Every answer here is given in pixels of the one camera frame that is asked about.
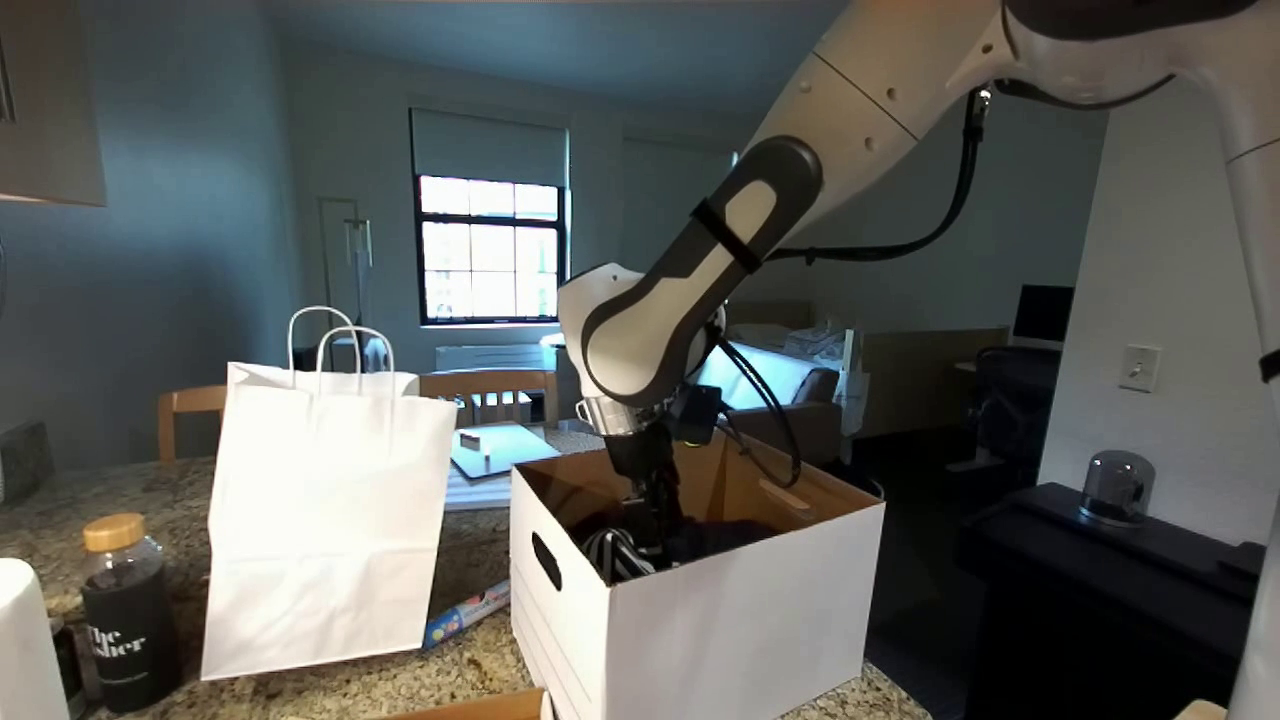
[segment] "cardboard box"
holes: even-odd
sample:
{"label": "cardboard box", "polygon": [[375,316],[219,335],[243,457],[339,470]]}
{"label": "cardboard box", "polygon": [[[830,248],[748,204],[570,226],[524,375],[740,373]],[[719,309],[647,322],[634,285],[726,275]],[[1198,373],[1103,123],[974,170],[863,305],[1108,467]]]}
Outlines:
{"label": "cardboard box", "polygon": [[634,484],[609,453],[511,470],[511,633],[561,720],[779,716],[853,674],[867,645],[884,504],[758,441],[681,449],[695,519],[759,519],[768,535],[609,588],[571,529]]}
{"label": "cardboard box", "polygon": [[403,710],[396,720],[535,720],[545,693],[494,696],[471,704],[449,704],[427,710]]}

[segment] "window frame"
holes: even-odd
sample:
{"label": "window frame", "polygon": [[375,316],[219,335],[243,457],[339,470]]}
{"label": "window frame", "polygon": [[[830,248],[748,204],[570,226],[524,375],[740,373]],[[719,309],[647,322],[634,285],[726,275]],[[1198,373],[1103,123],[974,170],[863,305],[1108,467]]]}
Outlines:
{"label": "window frame", "polygon": [[416,214],[416,316],[426,327],[549,327],[561,322],[561,309],[553,316],[434,316],[427,311],[427,224],[466,224],[466,226],[553,226],[558,231],[558,285],[570,271],[570,186],[565,185],[535,185],[558,186],[558,220],[524,220],[524,214],[469,214],[469,210],[426,210],[419,185],[436,170],[412,170],[412,214]]}

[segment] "white container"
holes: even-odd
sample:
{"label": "white container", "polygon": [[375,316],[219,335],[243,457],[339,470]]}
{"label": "white container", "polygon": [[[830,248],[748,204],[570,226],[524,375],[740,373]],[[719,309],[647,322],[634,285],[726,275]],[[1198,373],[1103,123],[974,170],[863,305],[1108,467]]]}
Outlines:
{"label": "white container", "polygon": [[629,494],[609,453],[511,470],[511,633],[561,720],[775,720],[862,674],[884,504],[807,462],[779,487],[726,436],[675,467],[689,514],[775,532],[609,588],[565,529]]}
{"label": "white container", "polygon": [[44,592],[18,557],[0,557],[0,716],[69,716]]}

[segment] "light switch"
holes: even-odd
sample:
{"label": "light switch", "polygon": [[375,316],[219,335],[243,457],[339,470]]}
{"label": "light switch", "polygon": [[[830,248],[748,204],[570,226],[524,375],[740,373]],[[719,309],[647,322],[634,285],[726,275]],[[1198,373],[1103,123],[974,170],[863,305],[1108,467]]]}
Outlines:
{"label": "light switch", "polygon": [[1162,346],[1127,342],[1120,365],[1120,387],[1156,391]]}

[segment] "chair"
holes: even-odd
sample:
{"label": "chair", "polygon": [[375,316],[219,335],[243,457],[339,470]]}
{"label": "chair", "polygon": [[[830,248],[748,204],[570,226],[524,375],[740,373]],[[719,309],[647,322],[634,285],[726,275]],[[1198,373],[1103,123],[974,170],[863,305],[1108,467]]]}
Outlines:
{"label": "chair", "polygon": [[181,433],[181,416],[207,416],[207,410],[223,410],[230,404],[230,387],[223,382],[199,382],[199,387],[175,387],[165,391],[155,404],[155,442],[160,442],[160,467],[173,470],[175,467],[175,433]]}
{"label": "chair", "polygon": [[460,401],[460,425],[494,425],[494,420],[542,425],[561,416],[558,375],[542,366],[436,373],[436,375],[419,375],[419,396]]}

